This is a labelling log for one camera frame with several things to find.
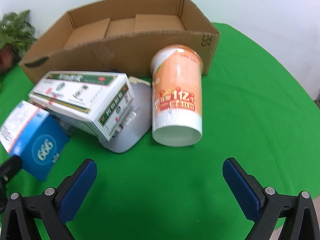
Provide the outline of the blue white 999 box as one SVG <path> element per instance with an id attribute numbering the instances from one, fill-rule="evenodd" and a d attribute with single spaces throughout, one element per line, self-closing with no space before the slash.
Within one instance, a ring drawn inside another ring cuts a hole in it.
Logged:
<path id="1" fill-rule="evenodd" d="M 69 136 L 50 113 L 22 100 L 1 126 L 1 144 L 8 155 L 17 155 L 22 168 L 45 181 L 69 142 Z"/>

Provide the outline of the white green medicine box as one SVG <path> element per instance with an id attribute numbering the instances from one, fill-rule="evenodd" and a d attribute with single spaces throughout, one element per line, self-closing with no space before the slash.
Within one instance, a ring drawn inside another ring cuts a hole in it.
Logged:
<path id="1" fill-rule="evenodd" d="M 29 98 L 67 124 L 110 140 L 135 94 L 124 73 L 51 71 Z"/>

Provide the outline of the grey computer mouse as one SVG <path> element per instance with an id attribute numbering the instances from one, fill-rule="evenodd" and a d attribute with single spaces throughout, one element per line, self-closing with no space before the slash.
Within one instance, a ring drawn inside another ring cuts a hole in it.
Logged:
<path id="1" fill-rule="evenodd" d="M 151 83 L 132 76 L 129 82 L 136 98 L 113 137 L 110 140 L 99 139 L 104 148 L 114 153 L 124 153 L 133 148 L 152 125 Z"/>

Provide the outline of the orange white paper cup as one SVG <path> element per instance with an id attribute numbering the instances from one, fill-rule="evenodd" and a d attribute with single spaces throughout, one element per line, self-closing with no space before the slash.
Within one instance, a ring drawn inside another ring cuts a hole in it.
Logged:
<path id="1" fill-rule="evenodd" d="M 202 138 L 203 62 L 191 48 L 173 44 L 152 59 L 152 137 L 185 147 Z"/>

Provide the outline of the green tablecloth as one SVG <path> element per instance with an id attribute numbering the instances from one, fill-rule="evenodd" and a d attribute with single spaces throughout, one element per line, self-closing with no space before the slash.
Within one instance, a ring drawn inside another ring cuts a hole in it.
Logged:
<path id="1" fill-rule="evenodd" d="M 46 181 L 20 171 L 7 192 L 57 187 L 86 158 L 98 175 L 68 228 L 76 239 L 244 239 L 252 227 L 222 175 L 234 157 L 263 186 L 319 195 L 319 109 L 267 51 L 233 27 L 221 37 L 202 79 L 203 136 L 166 147 L 150 133 L 114 154 L 73 133 Z"/>

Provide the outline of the green potted plant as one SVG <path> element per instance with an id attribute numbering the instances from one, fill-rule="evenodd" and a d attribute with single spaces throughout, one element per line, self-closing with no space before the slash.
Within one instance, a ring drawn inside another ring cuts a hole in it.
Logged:
<path id="1" fill-rule="evenodd" d="M 27 9 L 19 13 L 9 12 L 1 18 L 1 75 L 17 64 L 37 41 L 29 15 Z"/>

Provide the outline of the brown cardboard box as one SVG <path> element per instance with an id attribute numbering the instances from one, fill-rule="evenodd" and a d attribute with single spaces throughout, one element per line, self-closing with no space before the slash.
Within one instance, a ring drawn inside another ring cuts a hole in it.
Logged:
<path id="1" fill-rule="evenodd" d="M 209 72 L 218 29 L 191 0 L 102 0 L 65 12 L 27 51 L 19 65 L 37 83 L 49 71 L 150 76 L 162 48 L 196 51 Z"/>

